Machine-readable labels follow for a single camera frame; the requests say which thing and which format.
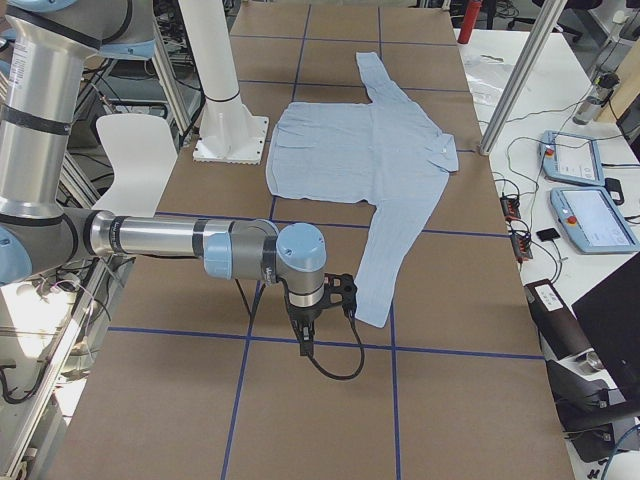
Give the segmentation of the light blue button shirt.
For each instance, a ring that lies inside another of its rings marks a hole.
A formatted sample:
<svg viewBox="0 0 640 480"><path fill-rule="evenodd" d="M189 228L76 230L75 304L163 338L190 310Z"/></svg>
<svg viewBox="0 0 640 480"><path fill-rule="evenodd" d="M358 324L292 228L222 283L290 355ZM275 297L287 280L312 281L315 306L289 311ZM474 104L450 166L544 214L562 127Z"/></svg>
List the light blue button shirt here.
<svg viewBox="0 0 640 480"><path fill-rule="evenodd" d="M455 140L389 77L374 52L356 62L369 103L291 103L272 133L272 194L375 212L355 278L358 320L385 326L396 278L459 169Z"/></svg>

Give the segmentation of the white central pillar with base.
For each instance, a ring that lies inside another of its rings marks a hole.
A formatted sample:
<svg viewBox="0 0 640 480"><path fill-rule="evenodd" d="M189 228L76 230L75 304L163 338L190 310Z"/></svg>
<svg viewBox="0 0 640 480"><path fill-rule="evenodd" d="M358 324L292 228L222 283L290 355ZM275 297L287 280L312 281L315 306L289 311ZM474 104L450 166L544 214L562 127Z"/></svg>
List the white central pillar with base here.
<svg viewBox="0 0 640 480"><path fill-rule="evenodd" d="M258 164L269 119L244 105L223 3L179 3L205 105L193 157L198 162Z"/></svg>

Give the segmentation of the white plastic chair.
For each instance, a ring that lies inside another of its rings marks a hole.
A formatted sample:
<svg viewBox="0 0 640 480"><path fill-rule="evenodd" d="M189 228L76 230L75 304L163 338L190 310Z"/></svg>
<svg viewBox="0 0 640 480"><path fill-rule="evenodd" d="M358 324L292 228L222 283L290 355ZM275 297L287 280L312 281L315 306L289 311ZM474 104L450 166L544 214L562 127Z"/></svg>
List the white plastic chair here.
<svg viewBox="0 0 640 480"><path fill-rule="evenodd" d="M168 123L153 115L120 113L99 118L96 127L114 180L93 208L152 217L178 157Z"/></svg>

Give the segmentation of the black box device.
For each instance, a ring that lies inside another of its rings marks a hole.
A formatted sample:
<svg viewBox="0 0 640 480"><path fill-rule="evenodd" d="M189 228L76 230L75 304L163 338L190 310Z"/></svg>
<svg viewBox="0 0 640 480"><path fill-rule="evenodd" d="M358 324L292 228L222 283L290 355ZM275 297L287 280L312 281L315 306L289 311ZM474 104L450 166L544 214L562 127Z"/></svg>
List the black box device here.
<svg viewBox="0 0 640 480"><path fill-rule="evenodd" d="M593 350L576 317L549 279L524 285L530 315L558 360Z"/></svg>

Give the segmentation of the black monitor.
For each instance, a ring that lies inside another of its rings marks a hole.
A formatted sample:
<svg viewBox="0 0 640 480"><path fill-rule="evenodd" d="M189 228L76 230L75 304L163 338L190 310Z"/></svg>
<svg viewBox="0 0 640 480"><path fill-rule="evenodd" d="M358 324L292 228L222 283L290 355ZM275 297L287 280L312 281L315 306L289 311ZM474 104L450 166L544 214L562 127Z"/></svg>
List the black monitor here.
<svg viewBox="0 0 640 480"><path fill-rule="evenodd" d="M639 396L639 257L573 303L577 321L617 387Z"/></svg>

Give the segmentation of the clear plastic bag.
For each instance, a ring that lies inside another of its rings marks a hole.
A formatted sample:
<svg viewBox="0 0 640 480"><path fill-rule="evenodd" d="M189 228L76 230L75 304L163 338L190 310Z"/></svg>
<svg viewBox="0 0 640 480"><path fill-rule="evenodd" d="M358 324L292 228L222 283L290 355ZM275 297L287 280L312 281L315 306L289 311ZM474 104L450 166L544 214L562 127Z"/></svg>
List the clear plastic bag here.
<svg viewBox="0 0 640 480"><path fill-rule="evenodd" d="M502 57L462 55L466 80L476 104L495 107L504 91L514 65Z"/></svg>

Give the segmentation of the upper blue teach pendant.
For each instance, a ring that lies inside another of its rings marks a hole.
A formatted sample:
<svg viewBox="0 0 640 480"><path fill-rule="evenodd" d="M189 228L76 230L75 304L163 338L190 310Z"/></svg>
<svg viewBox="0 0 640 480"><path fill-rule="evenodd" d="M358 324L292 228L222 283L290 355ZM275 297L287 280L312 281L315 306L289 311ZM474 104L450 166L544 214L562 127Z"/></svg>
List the upper blue teach pendant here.
<svg viewBox="0 0 640 480"><path fill-rule="evenodd" d="M547 179L579 186L603 187L605 178L595 138L546 130L539 154Z"/></svg>

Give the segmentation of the blue teach pendant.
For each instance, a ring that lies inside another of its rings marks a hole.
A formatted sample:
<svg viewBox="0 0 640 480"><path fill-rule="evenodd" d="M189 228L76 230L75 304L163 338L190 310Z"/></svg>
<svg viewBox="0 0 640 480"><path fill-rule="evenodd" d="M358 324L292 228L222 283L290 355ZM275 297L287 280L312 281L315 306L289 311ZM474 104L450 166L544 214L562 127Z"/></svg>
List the blue teach pendant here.
<svg viewBox="0 0 640 480"><path fill-rule="evenodd" d="M603 187L556 187L550 190L549 200L559 225L579 252L639 251L639 240Z"/></svg>
<svg viewBox="0 0 640 480"><path fill-rule="evenodd" d="M595 138L546 130L539 154L547 179L579 186L603 187L605 178Z"/></svg>

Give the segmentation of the lower blue teach pendant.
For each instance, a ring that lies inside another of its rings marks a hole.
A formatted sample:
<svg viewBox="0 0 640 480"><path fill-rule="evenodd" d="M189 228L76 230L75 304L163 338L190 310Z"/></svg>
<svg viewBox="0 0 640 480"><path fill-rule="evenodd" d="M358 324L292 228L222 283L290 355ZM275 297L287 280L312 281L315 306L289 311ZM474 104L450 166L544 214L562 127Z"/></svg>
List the lower blue teach pendant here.
<svg viewBox="0 0 640 480"><path fill-rule="evenodd" d="M556 187L550 190L549 200L559 225L579 252L639 251L639 240L603 187Z"/></svg>

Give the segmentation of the red cylinder bottle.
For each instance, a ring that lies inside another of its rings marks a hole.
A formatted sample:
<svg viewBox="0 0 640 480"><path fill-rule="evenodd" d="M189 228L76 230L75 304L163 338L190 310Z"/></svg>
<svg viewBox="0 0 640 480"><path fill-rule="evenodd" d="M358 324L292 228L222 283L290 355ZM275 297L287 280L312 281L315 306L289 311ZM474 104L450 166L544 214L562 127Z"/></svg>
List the red cylinder bottle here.
<svg viewBox="0 0 640 480"><path fill-rule="evenodd" d="M460 32L457 38L459 44L468 44L471 34L475 28L480 10L482 8L482 0L469 0L466 6Z"/></svg>

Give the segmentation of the grey water bottle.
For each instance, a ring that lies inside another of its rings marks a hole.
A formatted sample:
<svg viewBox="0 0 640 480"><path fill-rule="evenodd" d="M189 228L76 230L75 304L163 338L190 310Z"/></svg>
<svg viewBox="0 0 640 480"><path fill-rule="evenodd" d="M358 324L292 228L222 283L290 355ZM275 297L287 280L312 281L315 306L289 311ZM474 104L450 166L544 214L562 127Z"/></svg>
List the grey water bottle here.
<svg viewBox="0 0 640 480"><path fill-rule="evenodd" d="M615 72L605 72L597 76L592 88L573 116L577 125L586 125L606 106L620 83Z"/></svg>

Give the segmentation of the aluminium frame post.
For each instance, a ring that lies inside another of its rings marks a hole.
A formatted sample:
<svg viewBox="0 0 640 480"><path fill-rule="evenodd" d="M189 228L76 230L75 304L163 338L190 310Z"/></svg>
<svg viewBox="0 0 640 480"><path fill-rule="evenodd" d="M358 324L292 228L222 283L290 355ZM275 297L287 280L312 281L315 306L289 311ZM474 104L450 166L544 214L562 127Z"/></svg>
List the aluminium frame post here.
<svg viewBox="0 0 640 480"><path fill-rule="evenodd" d="M491 153L565 6L566 1L562 0L544 2L482 136L479 154Z"/></svg>

